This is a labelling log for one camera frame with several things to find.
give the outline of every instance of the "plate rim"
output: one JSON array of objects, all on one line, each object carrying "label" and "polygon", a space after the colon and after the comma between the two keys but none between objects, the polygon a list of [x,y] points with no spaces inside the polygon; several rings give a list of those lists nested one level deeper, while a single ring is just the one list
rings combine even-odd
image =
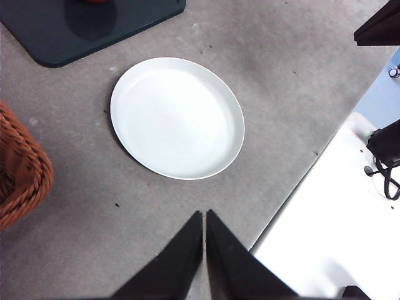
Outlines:
[{"label": "plate rim", "polygon": [[[116,125],[115,125],[116,120],[114,120],[115,117],[113,117],[113,111],[114,111],[113,107],[115,106],[115,105],[113,105],[113,103],[115,103],[115,101],[116,101],[116,96],[115,96],[116,90],[119,88],[119,85],[120,85],[120,82],[122,81],[122,78],[123,78],[124,76],[127,76],[128,73],[129,73],[133,68],[137,68],[139,65],[149,63],[150,61],[157,61],[157,60],[160,60],[160,61],[164,61],[164,60],[177,60],[177,61],[183,61],[184,63],[189,63],[189,64],[196,65],[197,67],[200,67],[201,69],[205,70],[206,72],[211,73],[211,74],[212,74],[213,76],[215,76],[218,80],[220,80],[220,81],[223,83],[223,85],[227,88],[227,90],[230,92],[230,94],[233,96],[233,98],[235,99],[236,104],[237,104],[237,106],[238,106],[238,108],[239,108],[239,111],[240,111],[241,124],[242,124],[242,131],[243,131],[243,134],[242,134],[242,138],[241,138],[241,141],[240,141],[240,145],[239,145],[239,147],[238,147],[238,149],[237,149],[236,154],[234,155],[234,157],[233,157],[233,158],[229,161],[229,163],[227,163],[223,168],[218,169],[218,171],[215,171],[215,172],[213,172],[213,173],[211,173],[211,174],[207,174],[207,175],[204,175],[204,176],[199,176],[199,177],[181,177],[181,176],[173,176],[172,174],[167,174],[167,173],[164,173],[164,172],[160,172],[160,171],[157,171],[157,170],[155,170],[155,169],[149,167],[147,164],[144,164],[144,163],[143,163],[142,161],[140,161],[137,157],[135,157],[135,155],[133,155],[133,154],[128,150],[129,148],[124,144],[123,140],[121,139],[121,137],[120,137],[120,135],[119,135],[119,133],[118,133],[118,130],[116,129]],[[227,168],[236,160],[236,158],[239,156],[239,153],[241,152],[241,149],[242,149],[242,147],[243,147],[244,137],[245,137],[245,135],[246,135],[246,125],[245,125],[245,123],[244,123],[244,115],[243,115],[242,107],[240,106],[240,103],[239,103],[239,101],[238,101],[236,95],[233,93],[232,89],[226,84],[226,82],[223,81],[217,74],[215,74],[214,72],[212,72],[210,69],[208,69],[208,68],[206,68],[206,67],[204,67],[204,66],[202,66],[202,65],[200,65],[200,64],[198,64],[198,63],[196,63],[196,62],[193,62],[193,61],[190,61],[190,60],[187,60],[187,59],[183,59],[183,58],[178,58],[178,57],[154,57],[154,58],[150,58],[150,59],[146,59],[146,60],[144,60],[144,61],[141,61],[141,62],[139,62],[139,63],[137,63],[137,64],[131,66],[128,70],[126,70],[126,71],[124,72],[124,74],[122,74],[122,75],[119,77],[119,79],[117,80],[117,83],[115,84],[114,89],[112,89],[111,100],[110,100],[110,118],[111,118],[112,128],[113,128],[113,130],[114,130],[114,132],[115,132],[115,134],[116,134],[116,136],[117,136],[117,138],[118,138],[118,141],[121,143],[121,145],[123,146],[123,148],[125,149],[125,151],[128,152],[129,155],[130,155],[133,159],[135,159],[135,161],[137,161],[139,164],[141,164],[142,166],[144,166],[145,168],[149,169],[150,171],[152,171],[152,172],[154,172],[154,173],[156,173],[156,174],[165,176],[165,177],[167,177],[167,178],[178,179],[178,180],[185,180],[185,181],[193,181],[193,180],[201,180],[201,179],[210,178],[210,177],[213,177],[213,176],[215,176],[215,175],[217,175],[217,174],[223,172],[225,169],[227,169]]]}]

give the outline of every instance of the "black object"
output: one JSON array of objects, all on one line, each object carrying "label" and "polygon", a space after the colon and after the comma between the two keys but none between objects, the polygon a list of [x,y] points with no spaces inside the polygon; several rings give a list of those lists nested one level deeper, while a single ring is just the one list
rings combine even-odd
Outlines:
[{"label": "black object", "polygon": [[[185,299],[202,258],[202,223],[195,212],[156,258],[111,298],[97,300]],[[213,300],[323,300],[299,297],[248,253],[214,211],[207,213],[206,233]],[[356,286],[347,287],[342,299],[370,300]]]},{"label": "black object", "polygon": [[213,299],[297,296],[248,253],[214,211],[207,212],[207,266]]},{"label": "black object", "polygon": [[[400,166],[400,120],[389,126],[375,131],[368,140],[367,148],[375,156],[377,172],[368,172],[368,176],[381,173],[384,178],[384,193],[388,199],[397,200],[400,198],[400,184],[391,177],[392,169]],[[397,187],[394,196],[389,193],[389,185]]]},{"label": "black object", "polygon": [[390,0],[355,33],[358,46],[400,45],[400,1]]},{"label": "black object", "polygon": [[196,211],[164,250],[112,298],[183,300],[203,256],[203,217]]},{"label": "black object", "polygon": [[369,299],[368,296],[365,295],[365,293],[362,290],[360,290],[358,286],[346,287],[343,293],[343,298],[354,298],[354,297],[361,299]]},{"label": "black object", "polygon": [[58,68],[184,11],[186,0],[0,0],[0,20],[39,64]]}]

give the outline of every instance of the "black cable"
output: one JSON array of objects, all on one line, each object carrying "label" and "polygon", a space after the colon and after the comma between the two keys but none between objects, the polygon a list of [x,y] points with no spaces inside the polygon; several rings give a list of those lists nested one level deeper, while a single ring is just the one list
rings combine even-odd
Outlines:
[{"label": "black cable", "polygon": [[[400,184],[391,177],[391,174],[392,174],[393,168],[400,166],[400,161],[397,161],[391,165],[388,165],[387,168],[384,169],[381,161],[375,157],[375,165],[376,165],[378,171],[385,178],[385,183],[384,183],[385,196],[390,200],[399,199],[400,198]],[[397,192],[395,193],[395,195],[393,197],[390,195],[390,192],[389,192],[390,183],[394,184],[397,187]]]}]

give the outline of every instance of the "oval plate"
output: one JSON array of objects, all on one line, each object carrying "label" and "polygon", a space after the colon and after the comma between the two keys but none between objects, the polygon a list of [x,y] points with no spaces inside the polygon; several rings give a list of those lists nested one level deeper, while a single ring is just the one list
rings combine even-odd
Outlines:
[{"label": "oval plate", "polygon": [[184,59],[154,58],[126,71],[112,92],[110,112],[128,153],[170,178],[223,171],[244,140],[233,92],[213,72]]}]

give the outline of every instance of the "orange wicker basket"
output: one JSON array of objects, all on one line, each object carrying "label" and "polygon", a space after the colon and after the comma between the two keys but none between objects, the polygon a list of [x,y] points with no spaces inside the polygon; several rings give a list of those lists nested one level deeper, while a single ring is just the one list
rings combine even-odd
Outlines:
[{"label": "orange wicker basket", "polygon": [[49,158],[0,99],[0,230],[34,209],[53,181]]}]

